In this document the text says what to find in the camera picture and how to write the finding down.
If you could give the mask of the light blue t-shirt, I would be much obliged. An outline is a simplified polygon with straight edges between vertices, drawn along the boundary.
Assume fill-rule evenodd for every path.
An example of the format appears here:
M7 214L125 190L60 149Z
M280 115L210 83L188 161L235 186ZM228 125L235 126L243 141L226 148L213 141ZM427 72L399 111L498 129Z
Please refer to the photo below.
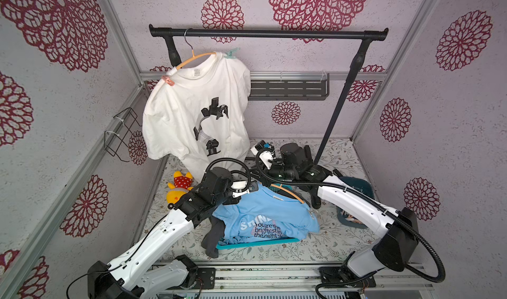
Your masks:
M318 217L308 204L263 185L243 195L237 204L219 206L213 216L224 222L224 244L303 240L320 231Z

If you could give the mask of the white t-shirt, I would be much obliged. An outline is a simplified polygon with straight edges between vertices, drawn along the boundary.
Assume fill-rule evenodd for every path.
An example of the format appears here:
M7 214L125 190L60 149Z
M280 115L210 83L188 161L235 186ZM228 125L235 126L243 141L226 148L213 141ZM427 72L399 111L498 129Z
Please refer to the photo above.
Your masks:
M148 157L173 155L197 181L218 158L243 161L250 150L244 124L251 91L246 65L217 52L194 68L166 75L175 85L160 79L143 112Z

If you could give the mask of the pink clothespin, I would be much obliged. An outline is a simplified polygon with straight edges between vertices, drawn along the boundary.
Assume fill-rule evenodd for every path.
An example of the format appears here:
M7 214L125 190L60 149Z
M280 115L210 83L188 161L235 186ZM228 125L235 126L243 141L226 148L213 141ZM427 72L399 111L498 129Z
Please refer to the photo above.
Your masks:
M168 75L163 75L163 76L162 76L162 80L163 80L166 84L170 85L171 87L173 87L173 86L175 85L175 82L174 82L174 81L171 79L171 77L170 77L170 76L168 76Z

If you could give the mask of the mint green clothespin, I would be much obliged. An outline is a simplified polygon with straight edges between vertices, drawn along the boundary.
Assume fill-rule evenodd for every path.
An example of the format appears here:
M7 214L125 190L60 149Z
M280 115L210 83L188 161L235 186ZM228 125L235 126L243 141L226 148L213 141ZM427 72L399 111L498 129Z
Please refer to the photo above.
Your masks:
M236 59L236 53L240 50L240 48L233 48L232 50L224 53L224 58L226 59Z

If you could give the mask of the wooden hanger with metal hook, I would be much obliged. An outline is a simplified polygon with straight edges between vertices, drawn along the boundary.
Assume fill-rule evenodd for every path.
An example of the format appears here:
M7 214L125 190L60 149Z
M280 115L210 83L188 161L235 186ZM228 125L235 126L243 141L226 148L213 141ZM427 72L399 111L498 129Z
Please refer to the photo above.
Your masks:
M184 32L184 41L191 48L191 57L188 58L185 61L182 61L180 64L178 64L175 67L175 69L177 69L177 70L180 70L180 69L184 68L188 64L191 64L193 61L199 60L200 58L204 58L204 57L207 57L207 56L213 56L213 55L217 54L216 52L205 52L205 53L202 53L202 54L196 54L195 50L194 50L194 47L187 40L187 34L188 34L189 31L192 31L192 28L188 28L188 29L185 30L185 32Z

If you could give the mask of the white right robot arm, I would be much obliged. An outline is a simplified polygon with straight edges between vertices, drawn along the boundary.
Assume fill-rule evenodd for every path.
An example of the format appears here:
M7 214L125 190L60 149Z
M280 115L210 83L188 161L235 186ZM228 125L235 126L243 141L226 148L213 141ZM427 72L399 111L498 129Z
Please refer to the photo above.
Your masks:
M382 269L409 270L431 283L445 280L444 264L436 250L419 233L416 214L408 209L397 210L381 204L342 177L320 166L312 158L310 148L288 143L276 155L272 146L261 141L251 148L261 177L270 184L286 184L308 192L313 201L334 204L370 229L377 241L354 251L339 268L331 287L356 285L373 277ZM436 276L430 276L410 265L417 246L423 246L436 264Z

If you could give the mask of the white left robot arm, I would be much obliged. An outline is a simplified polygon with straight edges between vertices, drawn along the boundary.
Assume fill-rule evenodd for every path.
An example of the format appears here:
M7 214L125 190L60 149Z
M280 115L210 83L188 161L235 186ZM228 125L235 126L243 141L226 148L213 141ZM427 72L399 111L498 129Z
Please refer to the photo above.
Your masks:
M251 182L249 168L208 168L201 183L185 193L142 240L109 263L98 261L88 269L83 275L87 297L152 298L168 288L192 287L198 266L189 257L180 255L157 269L153 265L218 206L239 202L249 192Z

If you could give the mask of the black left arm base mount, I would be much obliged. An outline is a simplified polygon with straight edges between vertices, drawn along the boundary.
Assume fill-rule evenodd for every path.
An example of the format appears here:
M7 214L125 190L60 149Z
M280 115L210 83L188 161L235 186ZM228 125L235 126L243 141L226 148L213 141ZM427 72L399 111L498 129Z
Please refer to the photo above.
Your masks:
M215 288L216 269L214 267L201 267L194 263L187 255L176 257L186 268L187 275L182 284L176 288L210 290Z

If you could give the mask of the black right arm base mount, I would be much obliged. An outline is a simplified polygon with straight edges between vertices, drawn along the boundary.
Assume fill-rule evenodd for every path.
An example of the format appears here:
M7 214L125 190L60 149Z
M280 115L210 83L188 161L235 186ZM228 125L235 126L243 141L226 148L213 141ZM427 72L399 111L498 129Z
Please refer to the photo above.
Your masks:
M364 281L371 279L378 270L367 273L364 276L355 275L347 266L354 252L349 255L340 266L320 267L321 283L316 286L316 290L321 288L342 288L342 287L364 287Z

